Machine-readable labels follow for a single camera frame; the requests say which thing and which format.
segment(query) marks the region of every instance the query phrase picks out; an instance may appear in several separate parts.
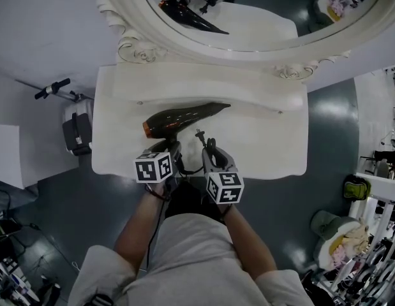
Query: person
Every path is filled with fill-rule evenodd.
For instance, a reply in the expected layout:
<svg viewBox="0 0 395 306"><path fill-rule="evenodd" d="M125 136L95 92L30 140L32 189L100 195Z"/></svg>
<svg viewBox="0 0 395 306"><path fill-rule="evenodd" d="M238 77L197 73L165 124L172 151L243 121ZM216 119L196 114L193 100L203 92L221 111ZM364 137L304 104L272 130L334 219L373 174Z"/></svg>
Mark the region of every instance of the person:
<svg viewBox="0 0 395 306"><path fill-rule="evenodd" d="M164 185L141 198L114 250L89 248L68 305L313 306L298 273L277 270L235 205L218 205L187 180L172 192L147 273L137 277L162 213Z"/></svg>

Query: black wristband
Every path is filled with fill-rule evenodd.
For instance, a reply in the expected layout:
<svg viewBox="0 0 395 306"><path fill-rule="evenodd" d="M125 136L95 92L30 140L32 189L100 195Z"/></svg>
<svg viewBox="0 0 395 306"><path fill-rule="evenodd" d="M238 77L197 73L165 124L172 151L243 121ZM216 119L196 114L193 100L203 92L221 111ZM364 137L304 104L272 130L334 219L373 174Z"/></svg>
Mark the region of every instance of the black wristband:
<svg viewBox="0 0 395 306"><path fill-rule="evenodd" d="M164 196L159 195L156 191L152 190L148 185L145 184L145 190L150 194L153 195L156 198L159 198L159 200L162 201L168 201L168 198L165 198Z"/></svg>
<svg viewBox="0 0 395 306"><path fill-rule="evenodd" d="M227 215L228 211L230 211L231 207L233 204L229 204L229 206L224 210L223 213L221 213L221 218L224 219L224 217Z"/></svg>

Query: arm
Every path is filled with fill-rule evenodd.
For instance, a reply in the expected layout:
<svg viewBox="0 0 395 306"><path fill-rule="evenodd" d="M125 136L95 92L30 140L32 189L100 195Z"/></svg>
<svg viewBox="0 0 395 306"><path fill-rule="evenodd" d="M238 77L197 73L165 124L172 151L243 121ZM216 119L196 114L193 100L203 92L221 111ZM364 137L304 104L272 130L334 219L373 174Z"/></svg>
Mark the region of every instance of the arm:
<svg viewBox="0 0 395 306"><path fill-rule="evenodd" d="M162 195L164 182L157 184L154 191ZM149 193L141 198L135 213L126 223L116 240L114 250L128 261L138 273L151 239L154 218L163 202Z"/></svg>
<svg viewBox="0 0 395 306"><path fill-rule="evenodd" d="M221 213L226 207L219 205ZM242 267L253 280L263 273L276 270L276 264L268 247L255 233L238 209L233 205L224 217L234 248Z"/></svg>

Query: black shorts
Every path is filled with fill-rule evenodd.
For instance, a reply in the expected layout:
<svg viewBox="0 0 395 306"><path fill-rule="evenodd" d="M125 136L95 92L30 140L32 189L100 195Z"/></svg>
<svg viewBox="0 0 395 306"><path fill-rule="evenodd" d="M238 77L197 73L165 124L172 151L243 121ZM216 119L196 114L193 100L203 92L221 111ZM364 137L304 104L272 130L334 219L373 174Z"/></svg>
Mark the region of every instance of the black shorts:
<svg viewBox="0 0 395 306"><path fill-rule="evenodd" d="M224 224L217 204L207 194L202 195L189 182L181 182L170 197L171 199L165 212L166 219L177 214L196 213Z"/></svg>

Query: oval mirror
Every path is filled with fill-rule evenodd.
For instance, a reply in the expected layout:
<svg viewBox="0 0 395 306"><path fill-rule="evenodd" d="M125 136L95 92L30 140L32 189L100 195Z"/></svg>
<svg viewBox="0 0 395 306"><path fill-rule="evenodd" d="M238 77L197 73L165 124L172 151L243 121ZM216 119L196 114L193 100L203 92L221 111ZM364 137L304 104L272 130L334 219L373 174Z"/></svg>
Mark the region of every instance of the oval mirror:
<svg viewBox="0 0 395 306"><path fill-rule="evenodd" d="M354 24L376 1L147 0L183 36L209 47L242 52L321 40Z"/></svg>

